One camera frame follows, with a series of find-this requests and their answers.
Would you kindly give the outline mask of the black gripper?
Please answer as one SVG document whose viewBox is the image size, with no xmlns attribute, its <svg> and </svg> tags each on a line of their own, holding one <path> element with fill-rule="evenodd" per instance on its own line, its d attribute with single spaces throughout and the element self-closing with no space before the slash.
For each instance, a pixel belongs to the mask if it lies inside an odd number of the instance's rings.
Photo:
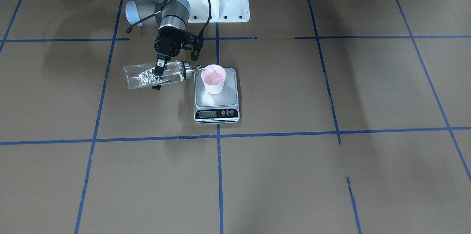
<svg viewBox="0 0 471 234">
<path fill-rule="evenodd" d="M 158 30 L 154 48 L 157 52 L 156 64 L 153 75 L 163 76 L 167 58 L 173 58 L 180 54 L 181 50 L 193 50 L 193 34 L 173 26 L 163 26 Z M 160 90 L 161 85 L 153 85 L 153 90 Z"/>
</svg>

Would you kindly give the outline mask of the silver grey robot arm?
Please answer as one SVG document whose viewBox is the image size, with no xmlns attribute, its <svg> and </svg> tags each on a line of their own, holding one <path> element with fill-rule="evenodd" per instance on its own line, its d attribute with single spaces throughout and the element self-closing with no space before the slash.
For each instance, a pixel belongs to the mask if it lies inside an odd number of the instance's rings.
<svg viewBox="0 0 471 234">
<path fill-rule="evenodd" d="M 192 34 L 187 30 L 190 17 L 187 0 L 134 0 L 125 6 L 131 25 L 158 28 L 155 38 L 157 58 L 154 63 L 125 66 L 123 73 L 128 89 L 151 87 L 160 90 L 162 85 L 180 83 L 192 77 L 195 69 L 186 61 L 172 61 L 181 50 L 195 49 Z"/>
</svg>

